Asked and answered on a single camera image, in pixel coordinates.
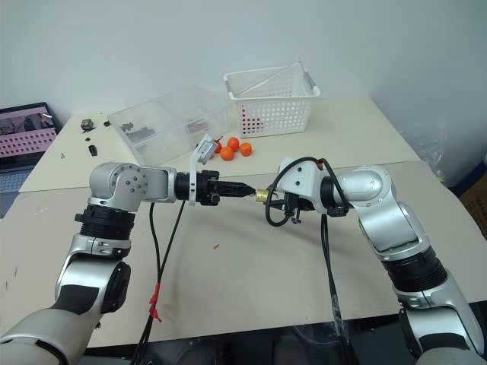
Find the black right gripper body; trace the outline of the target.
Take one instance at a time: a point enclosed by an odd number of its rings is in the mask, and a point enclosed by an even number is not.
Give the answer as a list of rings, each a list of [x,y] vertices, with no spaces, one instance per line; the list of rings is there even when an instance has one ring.
[[[296,194],[286,192],[284,195],[284,222],[288,221],[293,224],[301,223],[302,211],[314,211],[314,205],[311,201],[301,198]]]

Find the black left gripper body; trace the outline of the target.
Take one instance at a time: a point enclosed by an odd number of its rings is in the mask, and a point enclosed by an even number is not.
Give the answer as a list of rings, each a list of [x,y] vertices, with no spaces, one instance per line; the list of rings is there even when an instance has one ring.
[[[217,206],[220,202],[218,181],[220,173],[202,170],[196,174],[196,201],[203,206]]]

